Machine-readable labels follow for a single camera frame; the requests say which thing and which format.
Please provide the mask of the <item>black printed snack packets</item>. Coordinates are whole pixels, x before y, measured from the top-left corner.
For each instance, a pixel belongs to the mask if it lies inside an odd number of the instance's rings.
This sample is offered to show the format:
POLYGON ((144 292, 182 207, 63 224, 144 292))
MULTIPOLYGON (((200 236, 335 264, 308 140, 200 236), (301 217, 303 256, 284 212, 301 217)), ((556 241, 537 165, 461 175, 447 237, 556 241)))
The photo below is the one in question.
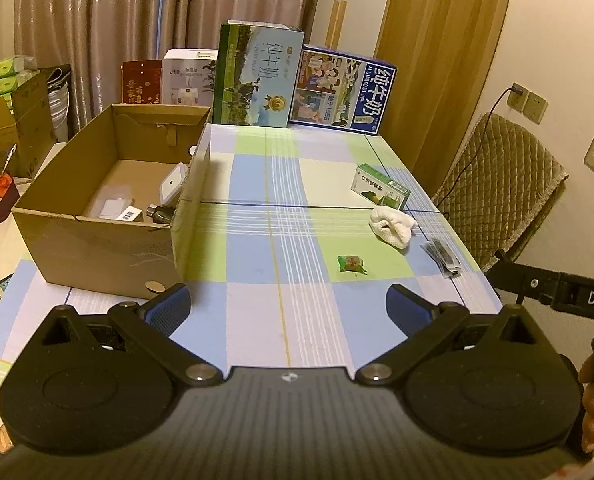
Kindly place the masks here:
POLYGON ((457 278, 462 274, 461 261, 443 240, 432 238, 423 244, 423 248, 446 278, 457 278))

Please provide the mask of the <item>green candy packet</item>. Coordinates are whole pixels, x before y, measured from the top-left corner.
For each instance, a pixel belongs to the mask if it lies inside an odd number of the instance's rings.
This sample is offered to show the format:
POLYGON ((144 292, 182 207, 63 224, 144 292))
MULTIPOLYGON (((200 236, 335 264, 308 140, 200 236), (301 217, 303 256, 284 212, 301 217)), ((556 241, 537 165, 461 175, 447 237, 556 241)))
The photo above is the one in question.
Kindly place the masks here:
POLYGON ((337 257, 337 262, 340 272, 367 274, 367 270, 364 268, 364 261, 359 256, 340 255, 337 257))

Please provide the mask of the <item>white knitted cloth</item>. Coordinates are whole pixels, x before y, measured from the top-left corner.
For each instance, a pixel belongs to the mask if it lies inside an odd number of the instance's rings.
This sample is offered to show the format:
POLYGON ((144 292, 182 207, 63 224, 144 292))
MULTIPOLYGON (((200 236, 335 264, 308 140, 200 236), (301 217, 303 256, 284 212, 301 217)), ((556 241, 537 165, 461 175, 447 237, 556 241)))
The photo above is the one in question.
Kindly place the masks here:
POLYGON ((417 222, 400 210, 377 206, 370 213, 368 226, 380 240, 397 250, 403 250, 410 244, 417 222))

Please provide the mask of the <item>clear plastic tray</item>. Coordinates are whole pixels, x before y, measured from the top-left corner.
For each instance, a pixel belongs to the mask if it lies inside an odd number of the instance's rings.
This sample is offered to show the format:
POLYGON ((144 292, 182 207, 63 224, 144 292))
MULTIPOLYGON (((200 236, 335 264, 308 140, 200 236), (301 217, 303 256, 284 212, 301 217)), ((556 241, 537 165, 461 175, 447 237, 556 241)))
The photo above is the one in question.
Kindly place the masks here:
POLYGON ((85 215, 90 218, 116 220, 133 204, 133 193, 127 185, 102 186, 92 197, 85 215))

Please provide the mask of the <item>white square lidded container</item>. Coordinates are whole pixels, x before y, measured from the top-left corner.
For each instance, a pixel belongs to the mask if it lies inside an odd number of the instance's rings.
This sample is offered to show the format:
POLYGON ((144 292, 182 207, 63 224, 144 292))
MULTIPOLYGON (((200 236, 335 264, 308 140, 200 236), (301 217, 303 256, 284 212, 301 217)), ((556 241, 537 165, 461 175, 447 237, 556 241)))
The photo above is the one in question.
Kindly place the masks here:
POLYGON ((174 206, 180 196, 188 175, 188 166, 179 162, 163 178, 159 185, 159 200, 162 206, 174 206))

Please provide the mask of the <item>green medicine box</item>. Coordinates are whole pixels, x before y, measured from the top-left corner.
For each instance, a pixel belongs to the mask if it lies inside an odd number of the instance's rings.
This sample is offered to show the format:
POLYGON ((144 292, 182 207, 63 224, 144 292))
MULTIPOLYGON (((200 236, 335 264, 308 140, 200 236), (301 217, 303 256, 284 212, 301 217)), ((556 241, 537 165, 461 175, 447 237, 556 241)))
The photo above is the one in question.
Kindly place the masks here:
POLYGON ((411 192, 370 165, 356 167, 351 189, 378 206, 402 210, 411 192))

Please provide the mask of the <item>white medicine box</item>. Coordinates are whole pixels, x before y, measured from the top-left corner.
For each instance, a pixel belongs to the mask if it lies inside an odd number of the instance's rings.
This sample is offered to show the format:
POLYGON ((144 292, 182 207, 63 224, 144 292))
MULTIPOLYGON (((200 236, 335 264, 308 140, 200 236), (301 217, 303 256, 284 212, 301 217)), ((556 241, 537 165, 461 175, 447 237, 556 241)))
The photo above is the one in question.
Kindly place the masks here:
POLYGON ((116 220, 137 222, 143 220, 143 211, 132 205, 126 198, 108 198, 99 211, 99 218, 103 220, 116 220))

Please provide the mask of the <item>quilted olive chair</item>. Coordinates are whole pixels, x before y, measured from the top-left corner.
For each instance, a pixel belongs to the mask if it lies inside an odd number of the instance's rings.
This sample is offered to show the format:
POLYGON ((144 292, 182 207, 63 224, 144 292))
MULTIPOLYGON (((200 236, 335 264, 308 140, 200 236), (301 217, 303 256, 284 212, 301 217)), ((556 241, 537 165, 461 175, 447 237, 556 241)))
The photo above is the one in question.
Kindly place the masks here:
POLYGON ((533 133, 487 113, 432 201, 487 271, 498 249, 517 259, 567 179, 565 167, 533 133))

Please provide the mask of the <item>open brown cardboard box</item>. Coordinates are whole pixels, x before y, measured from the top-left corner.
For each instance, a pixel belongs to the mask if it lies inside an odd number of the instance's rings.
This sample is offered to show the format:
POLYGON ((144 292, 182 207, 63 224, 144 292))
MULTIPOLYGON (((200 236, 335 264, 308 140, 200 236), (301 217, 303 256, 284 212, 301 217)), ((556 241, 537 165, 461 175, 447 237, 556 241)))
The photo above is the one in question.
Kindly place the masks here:
POLYGON ((190 282, 210 115, 114 104, 78 132, 12 210, 44 280, 135 298, 190 282))

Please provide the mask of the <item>plaid blue green tablecloth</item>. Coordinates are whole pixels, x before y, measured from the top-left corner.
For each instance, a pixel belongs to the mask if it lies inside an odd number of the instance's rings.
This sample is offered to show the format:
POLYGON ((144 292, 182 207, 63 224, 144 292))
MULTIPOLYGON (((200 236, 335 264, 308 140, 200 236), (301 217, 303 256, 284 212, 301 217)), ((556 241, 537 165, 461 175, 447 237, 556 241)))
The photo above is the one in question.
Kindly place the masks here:
MULTIPOLYGON (((368 226, 373 204, 352 191, 356 167, 373 166, 412 184, 379 136, 312 127, 210 125, 210 162, 196 219, 197 269, 187 285, 188 319, 175 342, 220 370, 232 366, 329 367, 354 372, 400 344, 386 292, 401 284, 434 304, 455 301, 475 313, 501 303, 444 215, 419 186, 405 211, 417 222, 404 250, 368 226), (461 261, 446 278, 424 251, 443 240, 461 261), (340 272, 356 255, 367 274, 340 272)), ((100 313, 135 298, 44 280, 18 229, 6 247, 12 279, 0 303, 0 385, 47 313, 69 304, 100 313)))

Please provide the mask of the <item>red gift box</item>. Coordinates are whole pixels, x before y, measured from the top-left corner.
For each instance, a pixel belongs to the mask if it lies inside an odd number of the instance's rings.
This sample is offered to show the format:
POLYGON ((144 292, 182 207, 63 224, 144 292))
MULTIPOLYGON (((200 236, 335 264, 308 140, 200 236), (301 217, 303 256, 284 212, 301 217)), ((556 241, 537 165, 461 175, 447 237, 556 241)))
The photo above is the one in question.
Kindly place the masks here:
POLYGON ((161 60, 123 62, 122 103, 160 104, 161 71, 161 60))

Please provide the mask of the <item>dark blue milk carton box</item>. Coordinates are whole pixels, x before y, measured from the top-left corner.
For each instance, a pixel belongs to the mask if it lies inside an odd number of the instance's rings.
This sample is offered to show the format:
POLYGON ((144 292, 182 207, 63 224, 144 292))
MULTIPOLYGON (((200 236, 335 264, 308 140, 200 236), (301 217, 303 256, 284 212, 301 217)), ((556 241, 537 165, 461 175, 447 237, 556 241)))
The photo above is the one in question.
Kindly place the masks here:
POLYGON ((376 136, 396 76, 390 63, 306 44, 289 121, 376 136))

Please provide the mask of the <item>white humidifier product box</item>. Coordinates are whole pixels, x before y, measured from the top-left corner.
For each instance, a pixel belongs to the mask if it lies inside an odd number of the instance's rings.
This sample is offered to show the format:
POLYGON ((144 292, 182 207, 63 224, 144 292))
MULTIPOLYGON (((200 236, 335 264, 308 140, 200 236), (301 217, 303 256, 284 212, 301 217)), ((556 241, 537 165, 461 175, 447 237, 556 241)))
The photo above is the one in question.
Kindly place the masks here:
POLYGON ((213 49, 170 49, 162 60, 161 103, 212 107, 217 59, 213 49))

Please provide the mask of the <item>wooden wardrobe door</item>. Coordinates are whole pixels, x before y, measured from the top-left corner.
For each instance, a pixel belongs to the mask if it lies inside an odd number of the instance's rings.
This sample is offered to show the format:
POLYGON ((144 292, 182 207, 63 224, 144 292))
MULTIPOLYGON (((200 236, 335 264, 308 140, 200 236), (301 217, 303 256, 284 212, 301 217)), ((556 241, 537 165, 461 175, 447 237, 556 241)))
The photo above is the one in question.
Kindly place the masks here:
POLYGON ((397 67, 380 133, 434 194, 481 96, 510 0, 387 0, 376 58, 397 67))

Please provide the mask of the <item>light blue milk carton box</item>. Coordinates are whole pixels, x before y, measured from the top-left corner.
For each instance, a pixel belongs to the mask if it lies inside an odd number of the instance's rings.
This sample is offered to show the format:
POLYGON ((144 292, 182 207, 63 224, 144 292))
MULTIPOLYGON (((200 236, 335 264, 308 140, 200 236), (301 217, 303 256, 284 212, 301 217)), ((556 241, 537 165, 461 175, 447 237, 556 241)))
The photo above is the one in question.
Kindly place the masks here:
POLYGON ((212 122, 285 128, 304 32, 283 24, 229 20, 221 25, 212 122))

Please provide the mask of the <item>green tissue packs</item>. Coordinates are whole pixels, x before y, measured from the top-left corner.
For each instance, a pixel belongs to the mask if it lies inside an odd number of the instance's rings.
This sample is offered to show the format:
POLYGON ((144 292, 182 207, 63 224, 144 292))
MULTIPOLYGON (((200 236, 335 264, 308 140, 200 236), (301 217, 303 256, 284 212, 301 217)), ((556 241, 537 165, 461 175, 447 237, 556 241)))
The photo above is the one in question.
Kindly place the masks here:
POLYGON ((15 55, 0 61, 0 96, 5 100, 8 109, 12 112, 12 92, 31 79, 38 66, 32 56, 15 55))

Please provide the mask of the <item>beige curtain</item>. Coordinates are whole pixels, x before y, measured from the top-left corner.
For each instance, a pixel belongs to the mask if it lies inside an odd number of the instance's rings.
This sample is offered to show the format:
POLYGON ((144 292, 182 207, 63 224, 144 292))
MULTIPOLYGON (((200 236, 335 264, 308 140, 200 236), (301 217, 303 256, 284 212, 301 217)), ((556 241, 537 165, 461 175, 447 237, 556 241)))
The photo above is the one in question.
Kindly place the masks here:
POLYGON ((317 1, 15 0, 15 48, 42 66, 70 66, 70 119, 81 129, 120 102, 123 62, 172 48, 214 48, 228 20, 310 32, 317 1))

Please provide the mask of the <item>wooden sticks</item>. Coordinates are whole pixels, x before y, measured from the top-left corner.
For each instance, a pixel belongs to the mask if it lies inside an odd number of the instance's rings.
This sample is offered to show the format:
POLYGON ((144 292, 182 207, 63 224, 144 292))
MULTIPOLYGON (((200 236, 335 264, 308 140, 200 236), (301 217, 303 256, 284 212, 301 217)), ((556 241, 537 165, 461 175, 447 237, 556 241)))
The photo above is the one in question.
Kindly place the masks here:
POLYGON ((342 26, 344 26, 344 17, 347 11, 346 0, 334 0, 326 32, 326 47, 332 50, 338 48, 342 26))

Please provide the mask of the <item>wall socket pair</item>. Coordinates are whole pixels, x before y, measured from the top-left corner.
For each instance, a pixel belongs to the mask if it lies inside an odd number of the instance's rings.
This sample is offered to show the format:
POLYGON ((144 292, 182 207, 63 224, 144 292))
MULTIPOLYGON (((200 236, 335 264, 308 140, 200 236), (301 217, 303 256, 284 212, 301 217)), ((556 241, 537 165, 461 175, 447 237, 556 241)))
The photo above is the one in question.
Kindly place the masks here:
POLYGON ((547 110, 548 102, 542 96, 514 82, 510 86, 507 105, 511 110, 516 110, 516 112, 523 114, 530 122, 539 125, 547 110))

